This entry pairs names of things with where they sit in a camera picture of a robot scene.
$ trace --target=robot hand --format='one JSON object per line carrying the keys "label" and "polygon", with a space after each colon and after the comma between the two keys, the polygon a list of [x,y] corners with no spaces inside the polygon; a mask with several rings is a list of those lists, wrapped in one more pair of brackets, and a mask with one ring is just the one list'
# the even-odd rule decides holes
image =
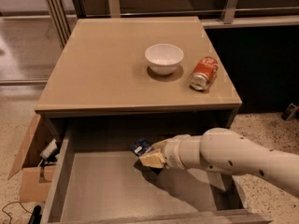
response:
{"label": "robot hand", "polygon": [[256,175],[299,197],[299,156],[262,147],[242,135],[215,128],[202,136],[178,135],[139,157],[154,168],[198,168],[227,175]]}

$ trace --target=terrazzo floor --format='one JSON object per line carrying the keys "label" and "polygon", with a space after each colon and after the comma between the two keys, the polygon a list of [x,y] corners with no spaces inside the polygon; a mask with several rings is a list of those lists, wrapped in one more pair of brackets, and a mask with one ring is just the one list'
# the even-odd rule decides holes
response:
{"label": "terrazzo floor", "polygon": [[[36,27],[38,35],[33,34],[35,38],[29,36],[28,31],[34,31],[34,28],[28,22],[38,23]],[[19,32],[14,33],[11,24]],[[0,27],[0,78],[48,77],[61,52],[50,20],[4,21],[2,19]],[[42,45],[47,51],[38,49],[40,44],[38,37],[42,39]],[[21,56],[15,56],[18,51],[21,51]],[[12,65],[18,69],[18,74],[12,70],[12,65],[7,65],[10,59],[14,59]],[[21,64],[27,64],[30,71],[20,66]],[[10,180],[7,180],[7,176],[30,120],[35,114],[36,101],[43,88],[43,85],[0,86],[1,208],[10,202],[18,201],[21,172]],[[299,154],[299,120],[284,121],[280,115],[279,113],[239,114],[231,130],[265,147]],[[240,176],[237,182],[244,190],[246,202],[254,213],[270,214],[274,219],[272,223],[275,224],[299,223],[299,199],[252,175]],[[24,207],[33,210],[35,205],[36,203],[25,203]],[[28,223],[30,214],[17,203],[8,206],[5,210],[13,217],[11,223]],[[8,223],[9,217],[0,212],[0,224]]]}

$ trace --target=black cable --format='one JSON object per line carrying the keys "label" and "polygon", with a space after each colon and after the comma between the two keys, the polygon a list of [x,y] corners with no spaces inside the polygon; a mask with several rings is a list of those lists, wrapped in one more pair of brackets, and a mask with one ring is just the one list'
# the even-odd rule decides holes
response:
{"label": "black cable", "polygon": [[12,204],[14,204],[14,203],[18,203],[18,204],[22,207],[22,209],[24,209],[24,211],[25,211],[26,213],[30,213],[30,214],[32,214],[32,212],[28,211],[28,210],[27,210],[27,209],[26,209],[26,208],[25,208],[19,201],[11,202],[11,203],[5,205],[5,206],[2,208],[2,212],[4,212],[6,215],[9,216],[9,224],[11,224],[12,216],[11,216],[8,212],[6,212],[4,209],[5,209],[6,207],[8,207],[9,205],[12,205]]}

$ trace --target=red can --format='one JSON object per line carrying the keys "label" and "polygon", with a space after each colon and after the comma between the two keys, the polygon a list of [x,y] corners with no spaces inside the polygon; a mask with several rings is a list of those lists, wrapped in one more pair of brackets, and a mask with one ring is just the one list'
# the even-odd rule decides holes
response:
{"label": "red can", "polygon": [[189,78],[190,85],[198,91],[206,90],[215,78],[217,70],[217,60],[206,56],[195,66]]}

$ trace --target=bowl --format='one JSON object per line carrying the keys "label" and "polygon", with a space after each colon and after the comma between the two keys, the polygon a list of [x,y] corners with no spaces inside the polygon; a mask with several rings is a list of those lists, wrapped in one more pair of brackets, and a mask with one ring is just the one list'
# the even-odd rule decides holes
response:
{"label": "bowl", "polygon": [[157,44],[147,48],[145,55],[154,73],[167,76],[178,69],[184,52],[171,44]]}

